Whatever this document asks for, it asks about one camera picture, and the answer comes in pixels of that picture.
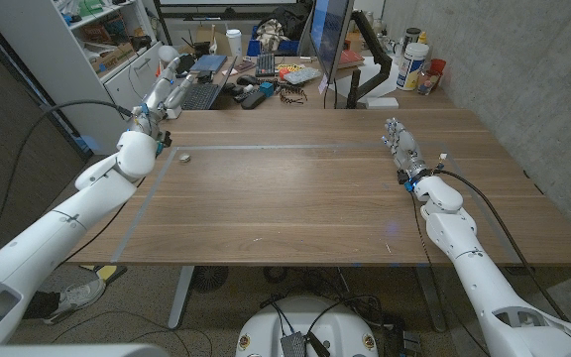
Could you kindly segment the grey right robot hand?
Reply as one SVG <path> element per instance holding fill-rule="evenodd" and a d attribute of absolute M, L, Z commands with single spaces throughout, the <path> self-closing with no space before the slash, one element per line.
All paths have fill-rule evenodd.
<path fill-rule="evenodd" d="M 427 169 L 421 150 L 412 134 L 396 118 L 387 119 L 385 129 L 388 136 L 384 144 L 390 149 L 394 163 L 407 180 L 412 180 Z"/>

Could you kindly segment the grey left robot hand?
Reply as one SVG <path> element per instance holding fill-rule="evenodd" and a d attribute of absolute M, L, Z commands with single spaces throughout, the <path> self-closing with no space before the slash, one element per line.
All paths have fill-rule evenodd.
<path fill-rule="evenodd" d="M 174 58 L 158 76 L 150 92 L 141 104 L 132 110 L 129 130 L 144 133 L 157 139 L 160 135 L 159 123 L 168 117 L 176 119 L 181 112 L 180 104 L 195 79 L 189 74 L 181 83 L 175 78 L 176 70 L 183 56 Z"/>

